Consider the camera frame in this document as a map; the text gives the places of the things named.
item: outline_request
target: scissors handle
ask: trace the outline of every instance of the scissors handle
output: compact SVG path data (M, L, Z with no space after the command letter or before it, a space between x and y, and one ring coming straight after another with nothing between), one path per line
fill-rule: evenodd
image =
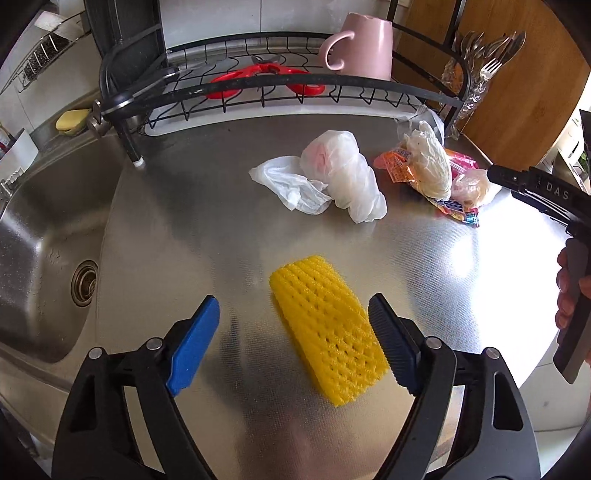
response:
M211 81L211 83L222 82L224 80L233 80L233 79L243 78L243 77L252 77L253 75L256 75L257 73L261 73L262 71L263 71L263 69L261 68L261 65L252 65L250 67L245 67L240 70L235 70L234 72L224 73L223 75L220 75L219 77L215 77ZM237 95L239 92L240 92L239 89L224 90L223 92L207 93L205 96L211 100L221 100L222 98L233 97L234 95Z
M266 71L270 73L276 73L279 75L287 75L290 73L306 73L309 74L310 72L306 72L305 70L295 69L293 67L284 67L283 65L278 65L277 63L269 63L266 65L261 65ZM324 92L326 88L325 85L303 85L301 83L296 83L294 85L287 86L289 90L304 96L316 96L320 95Z

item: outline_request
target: sink drain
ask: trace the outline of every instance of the sink drain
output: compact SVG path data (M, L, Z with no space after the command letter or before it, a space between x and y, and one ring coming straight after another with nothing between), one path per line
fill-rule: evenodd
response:
M72 277L72 300L79 307L86 307L95 292L99 266L92 260L83 261Z

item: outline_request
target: wooden cutting board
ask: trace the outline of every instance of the wooden cutting board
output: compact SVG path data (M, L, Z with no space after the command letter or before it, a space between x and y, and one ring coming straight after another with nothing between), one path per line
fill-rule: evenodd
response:
M442 42L454 0L414 0L406 25ZM540 162L573 113L589 66L560 21L541 0L467 0L460 32L485 32L491 41L525 30L525 46L491 81L464 133L494 163L525 170ZM441 76L449 57L403 34L397 50ZM404 83L429 83L395 61Z

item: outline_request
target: white wall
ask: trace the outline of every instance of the white wall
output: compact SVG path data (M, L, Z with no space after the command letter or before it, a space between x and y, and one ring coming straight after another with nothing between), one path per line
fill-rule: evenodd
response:
M160 12L164 41L170 48L235 33L333 33L349 12L386 18L389 5L389 0L160 0ZM409 5L410 0L400 1L397 22L404 22Z
M63 0L64 16L84 10L82 0ZM33 45L47 32L33 22L14 45L0 69L0 89L27 55ZM65 52L39 78L22 90L18 80L0 95L0 122L10 132L21 128L32 131L64 106L98 88L100 55L91 35Z

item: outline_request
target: yellow sponge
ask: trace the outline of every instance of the yellow sponge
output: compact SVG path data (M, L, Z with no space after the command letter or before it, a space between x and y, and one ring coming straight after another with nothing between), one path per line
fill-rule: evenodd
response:
M388 362L368 314L335 269L308 257L271 274L271 290L322 392L335 405L376 383Z
M78 133L86 125L86 117L90 113L90 109L84 110L68 110L64 112L61 117L57 119L56 130L60 132L68 132L72 134Z

